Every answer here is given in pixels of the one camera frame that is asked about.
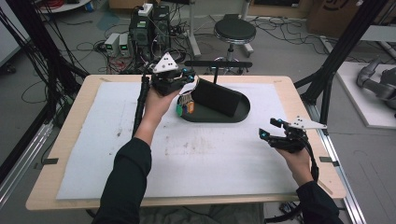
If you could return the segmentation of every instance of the hand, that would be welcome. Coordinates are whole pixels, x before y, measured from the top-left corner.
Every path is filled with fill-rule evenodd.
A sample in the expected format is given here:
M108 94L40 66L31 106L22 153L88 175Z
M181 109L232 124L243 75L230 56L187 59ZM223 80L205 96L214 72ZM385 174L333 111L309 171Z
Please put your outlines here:
M145 141L151 146L152 137L163 115L168 111L172 100L180 91L174 91L169 95L162 96L154 88L150 88L146 98L145 114L140 122L134 137Z
M286 150L276 149L276 151L285 158L286 163L289 166L293 174L294 180L297 182L298 186L314 180L311 175L309 168L309 154L305 148L303 150L289 153Z

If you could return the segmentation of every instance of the black stool seat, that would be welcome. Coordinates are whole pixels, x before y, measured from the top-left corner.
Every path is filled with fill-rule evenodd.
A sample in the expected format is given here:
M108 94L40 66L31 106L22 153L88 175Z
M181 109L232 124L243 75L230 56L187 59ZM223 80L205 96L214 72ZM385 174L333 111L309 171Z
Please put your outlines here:
M225 42L242 45L254 39L256 28L248 21L224 19L216 22L215 36Z

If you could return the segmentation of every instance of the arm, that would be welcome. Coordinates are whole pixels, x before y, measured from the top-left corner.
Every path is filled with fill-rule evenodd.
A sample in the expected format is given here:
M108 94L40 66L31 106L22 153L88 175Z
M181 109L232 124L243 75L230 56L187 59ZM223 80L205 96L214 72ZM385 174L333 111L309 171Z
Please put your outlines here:
M139 223L139 208L151 169L152 137L176 95L174 92L162 97L154 89L149 90L145 115L134 138L116 155L92 223Z
M309 168L309 155L303 149L295 153L277 149L289 166L299 188L297 195L303 210L304 223L343 223L332 198L314 181Z

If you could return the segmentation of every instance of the black sleeve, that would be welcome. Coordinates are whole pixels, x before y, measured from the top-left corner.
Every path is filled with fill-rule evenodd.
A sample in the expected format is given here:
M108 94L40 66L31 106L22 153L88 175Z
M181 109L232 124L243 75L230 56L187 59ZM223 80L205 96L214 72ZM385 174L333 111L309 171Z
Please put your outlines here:
M297 189L303 210L304 223L343 223L332 198L315 182L305 183Z
M107 179L100 208L92 223L139 223L139 207L146 192L150 169L149 145L133 138L114 159L113 171Z

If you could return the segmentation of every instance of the wooden table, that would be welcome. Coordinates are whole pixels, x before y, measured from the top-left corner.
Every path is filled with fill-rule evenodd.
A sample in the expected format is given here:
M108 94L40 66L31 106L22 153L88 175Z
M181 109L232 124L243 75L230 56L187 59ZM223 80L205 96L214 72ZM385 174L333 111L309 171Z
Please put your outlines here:
M213 80L212 76L201 78ZM56 200L61 186L65 167L70 153L76 143L82 124L90 111L92 102L102 82L140 82L141 76L110 76L91 75L87 77L78 93L78 97L71 108L57 140L49 154L49 158L59 158L57 164L45 165L26 203L29 210L98 208L99 200ZM288 120L297 116L309 118L300 95L295 90L289 77L266 76L221 76L218 83L268 83L274 84L279 99L284 107ZM307 131L310 143L314 149L318 167L320 169L319 185L334 199L346 196L344 186L335 172L331 162L320 162L319 157L329 157L322 145L317 131ZM251 203L251 202L284 202L297 201L296 195L235 195L217 197L185 197L185 198L150 198L144 199L142 206L187 205L212 203Z

